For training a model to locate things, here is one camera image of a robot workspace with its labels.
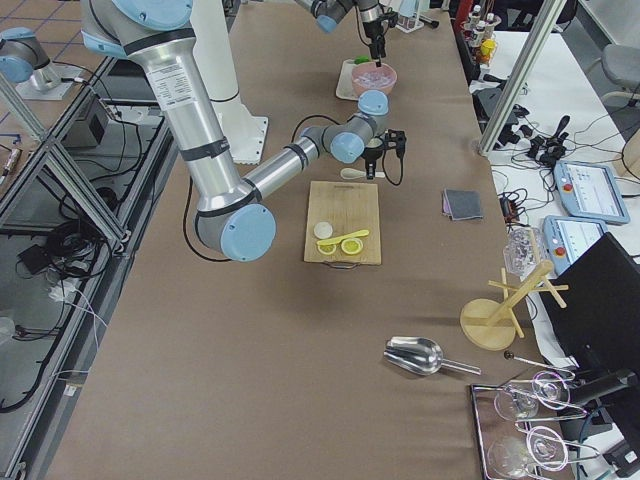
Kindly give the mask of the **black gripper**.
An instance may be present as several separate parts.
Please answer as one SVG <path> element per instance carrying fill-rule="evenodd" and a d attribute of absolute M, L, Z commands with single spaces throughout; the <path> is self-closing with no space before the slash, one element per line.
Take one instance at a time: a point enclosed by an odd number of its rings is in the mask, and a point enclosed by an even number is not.
<path fill-rule="evenodd" d="M 368 45 L 370 58 L 380 67 L 386 56 L 385 50 L 385 28 L 394 28 L 397 20 L 397 12 L 361 12 L 360 20 L 364 27 L 364 32 L 370 40 Z"/>
<path fill-rule="evenodd" d="M 383 142 L 378 142 L 374 146 L 367 146 L 363 153 L 362 158 L 366 162 L 366 178 L 367 179 L 375 179 L 376 178 L 376 162 L 378 159 L 381 159 L 385 152 L 385 144 Z"/>

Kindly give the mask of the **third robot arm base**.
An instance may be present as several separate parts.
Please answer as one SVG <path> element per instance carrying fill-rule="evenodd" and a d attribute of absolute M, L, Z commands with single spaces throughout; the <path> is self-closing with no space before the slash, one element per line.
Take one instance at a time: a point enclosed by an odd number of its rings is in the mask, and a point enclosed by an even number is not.
<path fill-rule="evenodd" d="M 35 33 L 26 27 L 1 32 L 1 73 L 25 100 L 60 101 L 71 85 L 62 81 Z"/>

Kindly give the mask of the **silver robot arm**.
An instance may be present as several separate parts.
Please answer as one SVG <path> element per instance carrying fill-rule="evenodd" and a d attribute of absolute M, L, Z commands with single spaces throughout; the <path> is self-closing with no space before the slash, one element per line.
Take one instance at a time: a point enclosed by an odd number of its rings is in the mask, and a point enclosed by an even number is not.
<path fill-rule="evenodd" d="M 200 194 L 199 240 L 230 260 L 264 255 L 276 221 L 261 201 L 324 153 L 351 164 L 387 127 L 388 98 L 362 93 L 346 123 L 309 127 L 281 152 L 241 176 L 194 57 L 198 43 L 193 1 L 84 1 L 87 49 L 139 65 L 169 124 Z"/>
<path fill-rule="evenodd" d="M 300 0 L 296 4 L 307 10 L 325 33 L 331 33 L 354 10 L 367 38 L 364 40 L 362 34 L 358 33 L 360 40 L 368 46 L 375 65 L 382 65 L 382 60 L 386 57 L 385 34 L 398 21 L 398 13 L 391 7 L 384 7 L 374 0 Z"/>

